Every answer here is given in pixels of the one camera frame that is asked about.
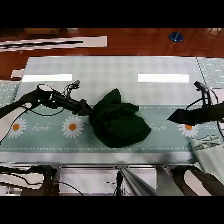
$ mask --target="flower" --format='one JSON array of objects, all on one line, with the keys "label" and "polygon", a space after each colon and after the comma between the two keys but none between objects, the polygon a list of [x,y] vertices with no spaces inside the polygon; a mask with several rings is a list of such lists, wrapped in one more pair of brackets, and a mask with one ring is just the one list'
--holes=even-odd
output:
[{"label": "flower", "polygon": [[66,138],[75,138],[82,134],[81,130],[83,130],[83,122],[78,117],[69,117],[63,122],[62,131],[63,135],[66,135]]},{"label": "flower", "polygon": [[198,126],[195,125],[195,126],[190,126],[190,125],[187,125],[187,124],[179,124],[177,125],[178,127],[178,130],[179,131],[182,131],[182,135],[185,135],[186,137],[194,137],[194,136],[197,136],[198,134]]},{"label": "flower", "polygon": [[18,136],[23,134],[23,131],[26,130],[26,121],[25,119],[18,118],[12,125],[10,131],[9,131],[9,138],[17,138]]}]

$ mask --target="crumpled cloth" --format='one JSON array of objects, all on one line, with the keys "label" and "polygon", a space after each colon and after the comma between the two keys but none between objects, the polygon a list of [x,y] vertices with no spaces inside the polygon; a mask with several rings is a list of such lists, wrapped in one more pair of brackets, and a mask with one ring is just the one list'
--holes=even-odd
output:
[{"label": "crumpled cloth", "polygon": [[211,135],[191,139],[191,146],[203,171],[214,175],[224,184],[224,148],[219,137]]}]

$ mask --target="blue round object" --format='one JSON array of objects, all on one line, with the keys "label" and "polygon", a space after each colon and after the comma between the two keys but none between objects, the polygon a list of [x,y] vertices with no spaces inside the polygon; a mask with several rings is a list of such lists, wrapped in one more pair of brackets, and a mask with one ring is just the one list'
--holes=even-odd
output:
[{"label": "blue round object", "polygon": [[169,35],[170,40],[174,42],[182,42],[184,37],[181,33],[179,32],[173,32]]}]

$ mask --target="brown floor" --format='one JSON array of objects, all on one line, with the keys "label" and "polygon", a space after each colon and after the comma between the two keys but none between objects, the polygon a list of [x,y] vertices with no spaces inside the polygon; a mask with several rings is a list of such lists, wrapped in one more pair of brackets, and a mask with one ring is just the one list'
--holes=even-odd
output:
[{"label": "brown floor", "polygon": [[[181,43],[172,42],[168,36],[180,31]],[[140,55],[140,56],[202,56],[224,58],[224,32],[219,28],[78,28],[61,29],[55,35],[27,35],[23,29],[0,36],[1,41],[63,38],[76,36],[107,36],[105,48],[73,48],[33,50],[0,53],[0,80],[10,80],[14,69],[23,69],[27,59],[33,56],[66,55]]]}]

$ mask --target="table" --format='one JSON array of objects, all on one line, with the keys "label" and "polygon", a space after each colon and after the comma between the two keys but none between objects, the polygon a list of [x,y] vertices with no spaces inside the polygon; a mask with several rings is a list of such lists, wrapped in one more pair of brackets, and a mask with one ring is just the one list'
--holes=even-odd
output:
[{"label": "table", "polygon": [[[138,74],[189,75],[187,83],[140,83]],[[61,81],[29,81],[62,78]],[[84,98],[95,105],[114,88],[121,92],[122,100],[140,106],[137,113],[152,128],[141,143],[122,149],[105,147],[94,135],[87,117],[79,138],[63,135],[62,123],[72,117],[64,111],[55,117],[39,117],[31,112],[23,114],[26,130],[18,138],[6,138],[1,145],[0,161],[57,164],[186,164],[194,163],[189,138],[183,136],[175,123],[166,119],[177,109],[201,98],[193,83],[203,81],[197,58],[150,56],[65,56],[29,58],[24,77],[16,94],[23,94],[46,83],[62,92],[75,80],[80,88],[72,98]],[[40,106],[36,111],[51,114],[52,110]],[[214,122],[199,125],[195,137],[219,135]]]}]

